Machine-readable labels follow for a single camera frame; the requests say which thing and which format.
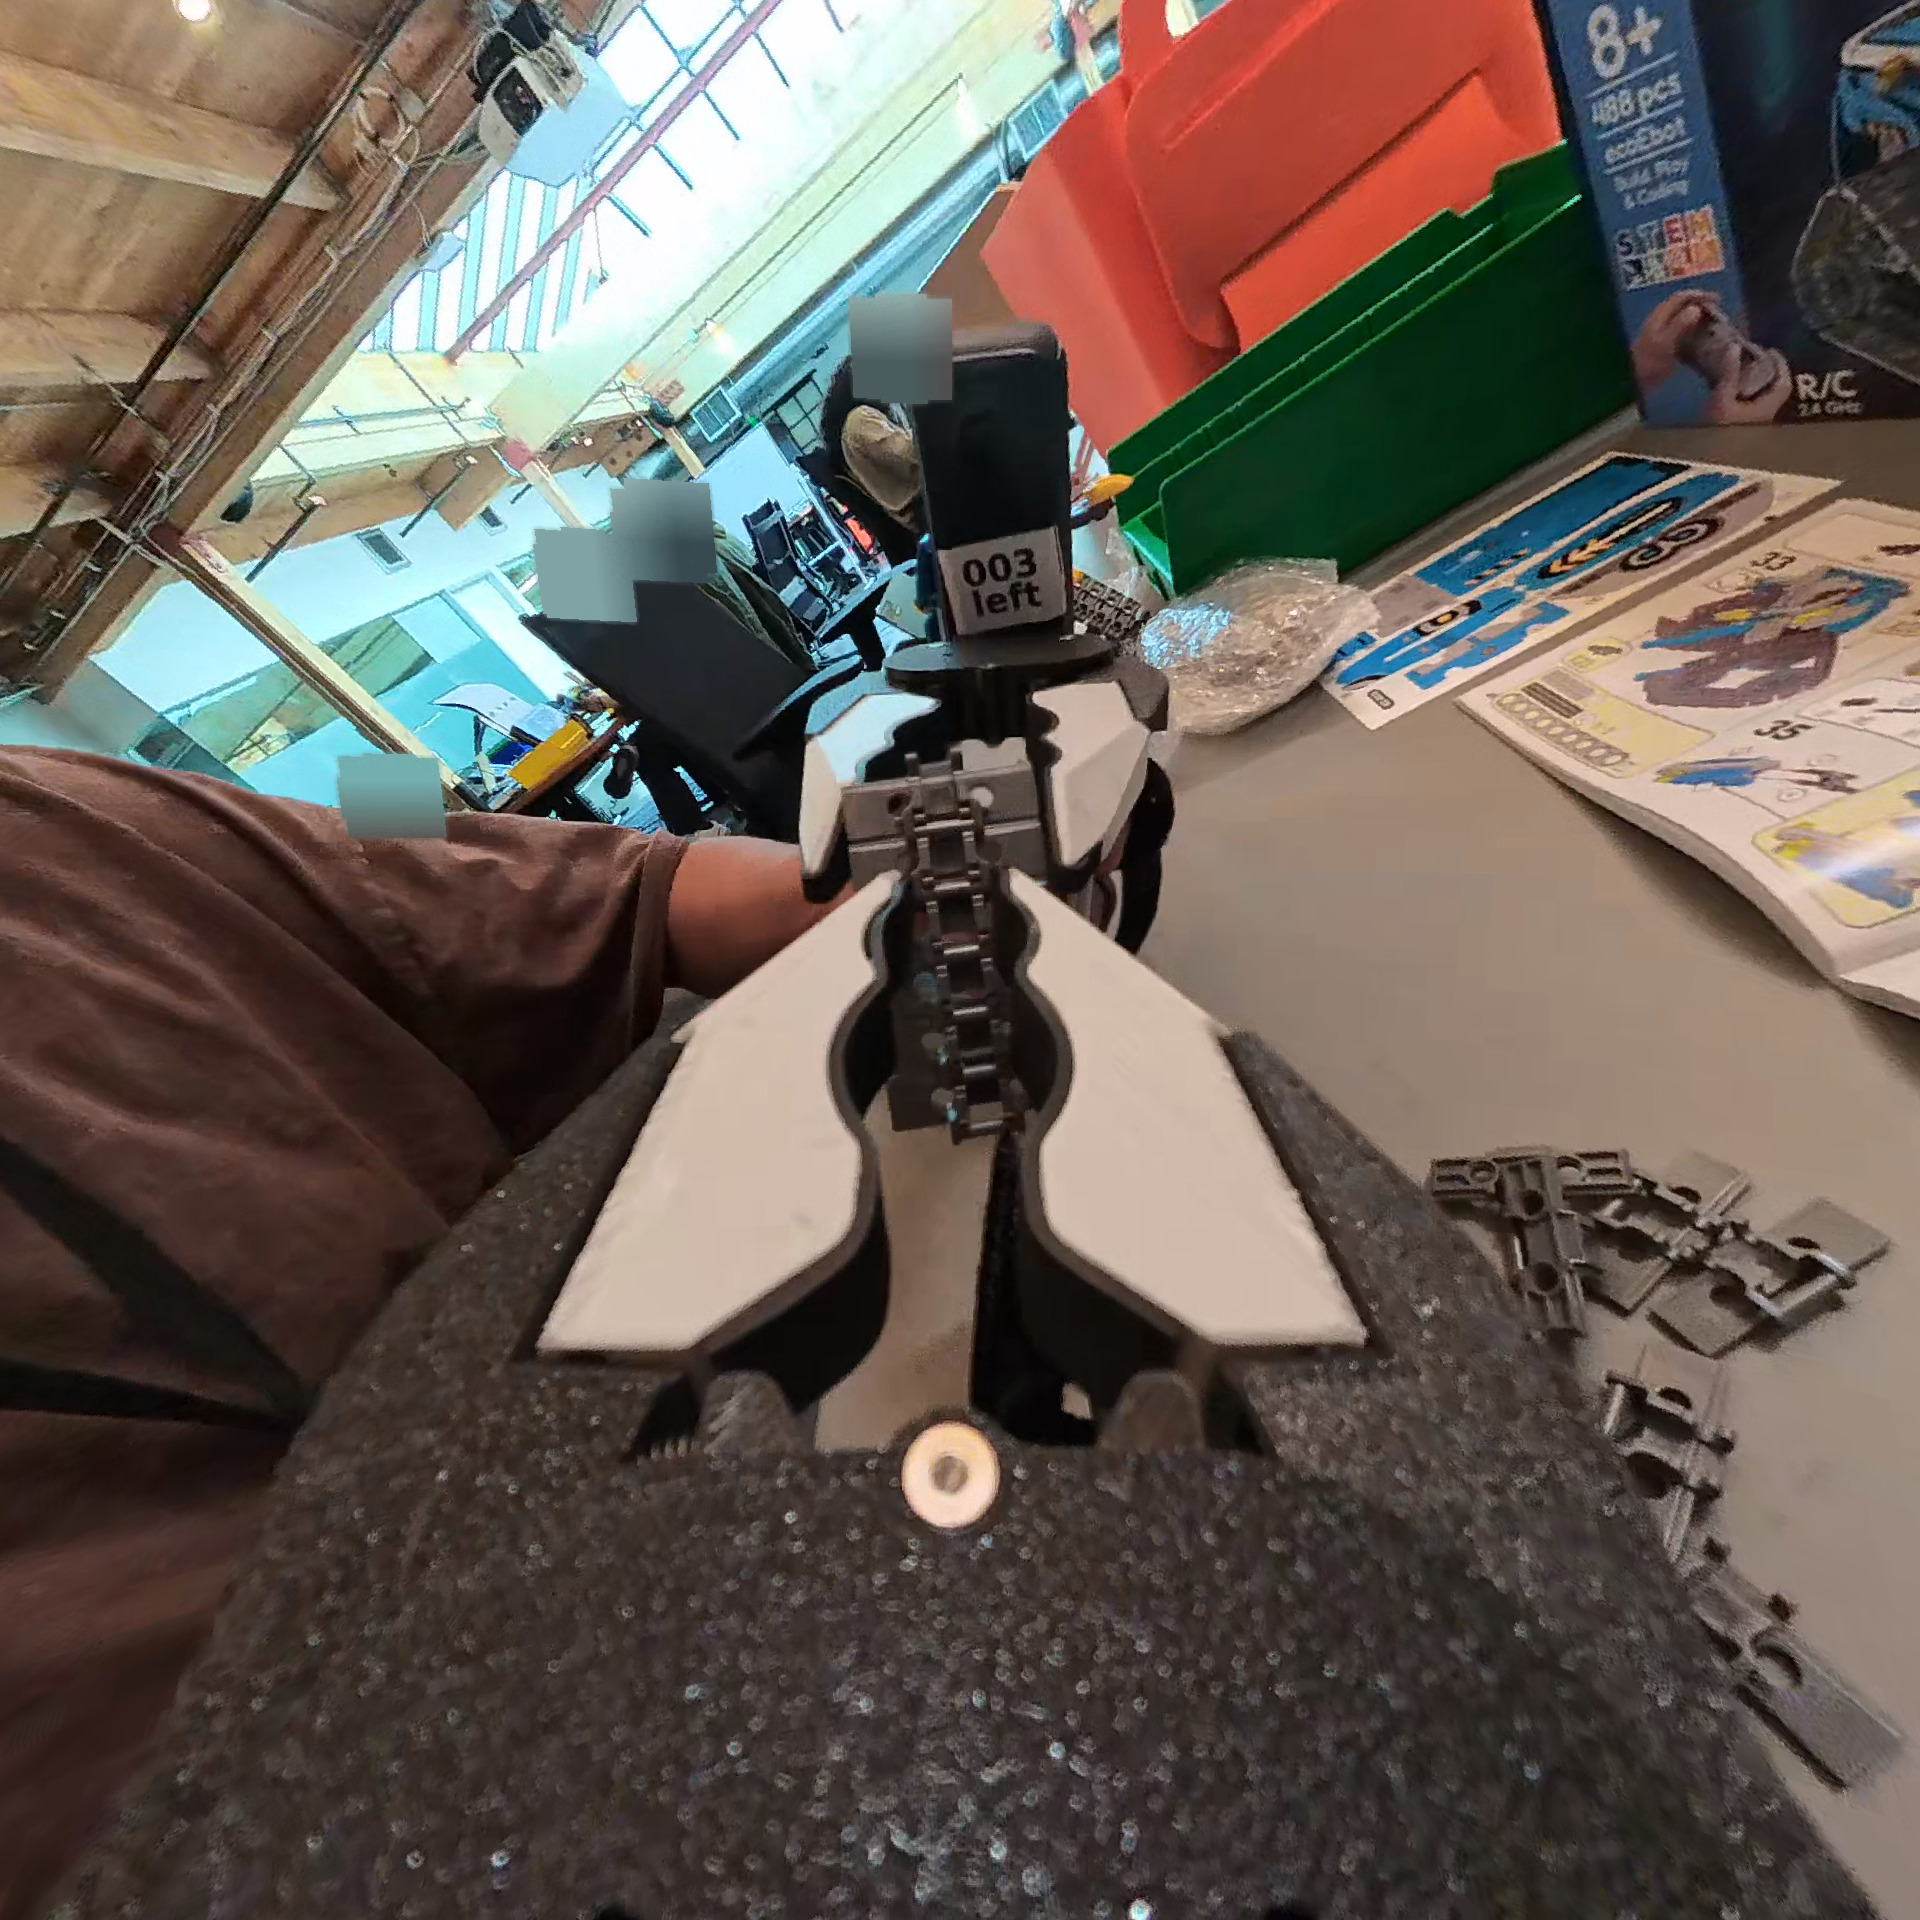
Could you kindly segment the green plastic bin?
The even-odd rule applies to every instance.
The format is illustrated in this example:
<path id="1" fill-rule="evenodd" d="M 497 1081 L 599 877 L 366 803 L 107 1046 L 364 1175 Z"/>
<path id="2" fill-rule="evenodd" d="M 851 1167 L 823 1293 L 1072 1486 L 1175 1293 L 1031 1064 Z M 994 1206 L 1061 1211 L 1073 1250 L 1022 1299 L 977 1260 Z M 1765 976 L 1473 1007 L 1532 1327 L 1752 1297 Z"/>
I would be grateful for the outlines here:
<path id="1" fill-rule="evenodd" d="M 1163 591 L 1236 562 L 1351 569 L 1632 399 L 1568 146 L 1508 163 L 1117 441 L 1117 523 Z"/>

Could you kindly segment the grey desk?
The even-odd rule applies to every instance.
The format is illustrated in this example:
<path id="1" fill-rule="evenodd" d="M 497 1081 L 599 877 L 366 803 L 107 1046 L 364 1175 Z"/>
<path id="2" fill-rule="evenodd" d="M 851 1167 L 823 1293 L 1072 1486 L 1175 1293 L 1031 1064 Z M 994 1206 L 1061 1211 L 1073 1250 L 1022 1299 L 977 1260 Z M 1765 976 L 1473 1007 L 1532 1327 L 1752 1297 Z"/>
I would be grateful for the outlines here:
<path id="1" fill-rule="evenodd" d="M 813 1459 L 776 1568 L 797 1733 L 682 1894 L 556 1912 L 1915 1915 L 1915 1019 L 1827 983 L 1745 894 L 1582 801 L 1462 700 L 1366 730 L 1327 694 L 1175 749 L 1146 966 L 1230 1030 L 1362 1346 L 1224 1359 L 1226 1425 L 1163 1449 L 998 1448 L 1001 1504 L 901 1504 L 927 1393 Z M 1424 1190 L 1502 1146 L 1694 1148 L 1749 1221 L 1834 1201 L 1888 1250 L 1734 1345 L 1703 1571 L 1792 1602 L 1805 1677 L 1896 1726 L 1800 1800 L 1595 1427 L 1582 1373 L 1658 1335 L 1522 1286 Z"/>

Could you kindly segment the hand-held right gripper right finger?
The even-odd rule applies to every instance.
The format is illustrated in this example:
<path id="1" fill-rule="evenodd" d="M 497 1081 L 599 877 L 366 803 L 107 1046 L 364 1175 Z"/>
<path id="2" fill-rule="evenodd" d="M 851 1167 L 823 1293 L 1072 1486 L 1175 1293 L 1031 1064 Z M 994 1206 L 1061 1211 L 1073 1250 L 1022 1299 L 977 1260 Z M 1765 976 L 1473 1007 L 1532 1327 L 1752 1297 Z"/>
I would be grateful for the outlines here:
<path id="1" fill-rule="evenodd" d="M 1054 1042 L 1037 1221 L 1068 1270 L 1217 1352 L 1364 1346 L 1366 1327 L 1226 1055 L 1226 1030 L 1039 881 L 1019 979 Z"/>

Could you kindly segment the blue toy box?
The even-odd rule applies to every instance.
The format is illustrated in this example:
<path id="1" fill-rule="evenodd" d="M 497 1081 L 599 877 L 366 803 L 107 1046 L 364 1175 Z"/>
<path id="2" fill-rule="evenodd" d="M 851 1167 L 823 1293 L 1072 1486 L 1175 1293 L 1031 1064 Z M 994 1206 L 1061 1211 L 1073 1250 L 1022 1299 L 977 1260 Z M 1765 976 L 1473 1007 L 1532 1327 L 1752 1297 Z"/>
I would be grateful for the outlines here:
<path id="1" fill-rule="evenodd" d="M 1534 10 L 1641 419 L 1913 419 L 1916 5 Z"/>

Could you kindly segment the pile of grey track links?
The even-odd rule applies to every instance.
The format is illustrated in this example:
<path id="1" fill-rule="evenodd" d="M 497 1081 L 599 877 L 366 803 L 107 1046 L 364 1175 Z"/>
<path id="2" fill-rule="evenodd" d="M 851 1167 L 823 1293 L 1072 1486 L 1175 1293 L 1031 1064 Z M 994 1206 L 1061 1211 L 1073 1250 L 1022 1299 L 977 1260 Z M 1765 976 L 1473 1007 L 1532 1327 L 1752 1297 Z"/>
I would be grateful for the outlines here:
<path id="1" fill-rule="evenodd" d="M 1787 1595 L 1734 1568 L 1712 1517 L 1738 1441 L 1730 1356 L 1846 1305 L 1890 1237 L 1823 1195 L 1756 1224 L 1752 1187 L 1712 1154 L 1649 1171 L 1617 1148 L 1501 1148 L 1425 1171 L 1442 1207 L 1495 1228 L 1537 1330 L 1574 1342 L 1590 1305 L 1652 1330 L 1606 1369 L 1599 1431 L 1732 1690 L 1823 1780 L 1861 1788 L 1900 1753 L 1903 1733 L 1816 1654 Z"/>

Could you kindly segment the ceiling mounted device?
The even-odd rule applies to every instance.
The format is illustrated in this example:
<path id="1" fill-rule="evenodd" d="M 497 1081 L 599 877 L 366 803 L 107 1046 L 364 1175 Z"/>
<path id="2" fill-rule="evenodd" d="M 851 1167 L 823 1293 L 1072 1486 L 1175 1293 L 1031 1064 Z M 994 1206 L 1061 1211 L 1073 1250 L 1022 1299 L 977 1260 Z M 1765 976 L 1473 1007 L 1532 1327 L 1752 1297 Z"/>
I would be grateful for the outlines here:
<path id="1" fill-rule="evenodd" d="M 479 35 L 466 64 L 476 135 L 508 163 L 539 119 L 567 107 L 586 83 L 584 58 L 543 2 L 508 5 Z"/>

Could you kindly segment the instruction booklet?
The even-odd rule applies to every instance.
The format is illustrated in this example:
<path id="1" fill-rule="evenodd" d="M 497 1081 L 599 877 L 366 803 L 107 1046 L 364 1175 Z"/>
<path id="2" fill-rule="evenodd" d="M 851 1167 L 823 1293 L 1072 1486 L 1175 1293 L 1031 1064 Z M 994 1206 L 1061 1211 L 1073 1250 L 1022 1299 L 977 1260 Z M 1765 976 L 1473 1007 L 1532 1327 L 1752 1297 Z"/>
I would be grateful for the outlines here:
<path id="1" fill-rule="evenodd" d="M 1915 511 L 1827 502 L 1460 707 L 1916 1015 Z"/>

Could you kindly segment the blue sticker sheet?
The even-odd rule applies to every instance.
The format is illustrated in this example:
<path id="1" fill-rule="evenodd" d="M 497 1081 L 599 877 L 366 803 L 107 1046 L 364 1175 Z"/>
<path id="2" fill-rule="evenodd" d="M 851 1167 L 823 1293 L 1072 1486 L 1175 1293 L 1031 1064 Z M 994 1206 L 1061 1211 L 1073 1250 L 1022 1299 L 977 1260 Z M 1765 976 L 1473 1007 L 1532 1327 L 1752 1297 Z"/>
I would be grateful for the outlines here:
<path id="1" fill-rule="evenodd" d="M 1606 453 L 1377 584 L 1376 624 L 1318 684 L 1376 730 L 1834 489 L 1834 476 Z"/>

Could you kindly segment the black office chair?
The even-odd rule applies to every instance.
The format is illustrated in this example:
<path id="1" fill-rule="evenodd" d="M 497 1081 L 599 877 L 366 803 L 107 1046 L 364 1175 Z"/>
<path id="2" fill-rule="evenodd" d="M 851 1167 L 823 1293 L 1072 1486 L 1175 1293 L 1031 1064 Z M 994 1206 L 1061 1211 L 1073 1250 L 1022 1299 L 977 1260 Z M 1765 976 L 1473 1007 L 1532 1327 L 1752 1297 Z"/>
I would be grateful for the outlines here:
<path id="1" fill-rule="evenodd" d="M 523 623 L 628 716 L 614 760 L 675 833 L 722 825 L 792 844 L 814 704 L 885 666 L 874 620 L 851 656 L 796 663 L 695 584 L 639 584 L 629 620 Z"/>

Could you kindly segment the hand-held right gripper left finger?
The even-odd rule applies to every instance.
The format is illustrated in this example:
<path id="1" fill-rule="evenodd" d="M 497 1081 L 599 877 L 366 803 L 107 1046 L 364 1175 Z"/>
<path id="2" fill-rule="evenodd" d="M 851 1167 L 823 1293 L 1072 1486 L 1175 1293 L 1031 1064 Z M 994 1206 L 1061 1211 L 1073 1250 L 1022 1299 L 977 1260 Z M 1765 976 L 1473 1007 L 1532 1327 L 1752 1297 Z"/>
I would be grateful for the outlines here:
<path id="1" fill-rule="evenodd" d="M 879 874 L 675 1037 L 659 1098 L 539 1327 L 539 1356 L 717 1364 L 874 1224 L 852 1028 L 885 990 Z"/>

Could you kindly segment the clear plastic bag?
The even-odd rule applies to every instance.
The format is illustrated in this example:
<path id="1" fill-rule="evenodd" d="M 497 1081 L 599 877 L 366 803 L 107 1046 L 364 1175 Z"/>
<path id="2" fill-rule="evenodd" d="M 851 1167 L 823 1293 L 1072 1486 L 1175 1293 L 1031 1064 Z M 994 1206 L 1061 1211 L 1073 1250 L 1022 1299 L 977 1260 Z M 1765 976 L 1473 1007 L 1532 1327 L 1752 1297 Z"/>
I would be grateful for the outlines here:
<path id="1" fill-rule="evenodd" d="M 1306 692 L 1377 620 L 1321 557 L 1239 562 L 1154 611 L 1139 656 L 1165 677 L 1175 735 L 1226 735 Z"/>

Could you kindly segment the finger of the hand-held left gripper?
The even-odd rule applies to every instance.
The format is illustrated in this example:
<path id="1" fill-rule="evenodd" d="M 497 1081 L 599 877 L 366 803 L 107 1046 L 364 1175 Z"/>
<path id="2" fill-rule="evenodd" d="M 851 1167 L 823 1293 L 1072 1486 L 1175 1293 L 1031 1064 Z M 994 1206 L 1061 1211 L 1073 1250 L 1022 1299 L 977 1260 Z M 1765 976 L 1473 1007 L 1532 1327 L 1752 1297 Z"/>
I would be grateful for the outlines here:
<path id="1" fill-rule="evenodd" d="M 1078 900 L 1124 838 L 1146 789 L 1149 729 L 1121 682 L 1060 682 L 1034 692 L 1034 772 L 1044 887 Z"/>
<path id="2" fill-rule="evenodd" d="M 849 891 L 893 908 L 922 864 L 929 825 L 953 797 L 941 701 L 922 692 L 865 692 L 803 747 L 797 849 L 807 898 Z"/>

